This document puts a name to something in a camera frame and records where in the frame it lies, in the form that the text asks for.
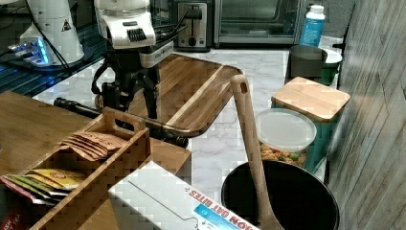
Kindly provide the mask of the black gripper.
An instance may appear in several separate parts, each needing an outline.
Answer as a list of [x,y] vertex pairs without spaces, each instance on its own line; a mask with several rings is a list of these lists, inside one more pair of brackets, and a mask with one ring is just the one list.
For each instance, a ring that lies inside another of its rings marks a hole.
[[104,106],[119,109],[120,100],[132,100],[137,92],[143,90],[147,115],[156,119],[159,95],[157,84],[160,82],[158,63],[147,62],[144,55],[151,55],[149,47],[119,50],[107,43],[101,72],[110,68],[114,80],[101,85],[101,95]]

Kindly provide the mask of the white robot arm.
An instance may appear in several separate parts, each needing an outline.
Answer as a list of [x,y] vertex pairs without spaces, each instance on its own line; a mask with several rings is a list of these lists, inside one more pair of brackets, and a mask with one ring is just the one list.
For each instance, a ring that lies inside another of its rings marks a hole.
[[[24,0],[31,15],[30,27],[20,42],[8,47],[17,57],[37,68],[71,70],[84,59],[84,47],[68,0]],[[180,28],[176,24],[153,23],[150,0],[94,0],[99,35],[105,42],[98,79],[111,69],[115,79],[91,91],[100,107],[126,112],[135,94],[144,94],[147,116],[158,117],[159,63],[169,56]]]

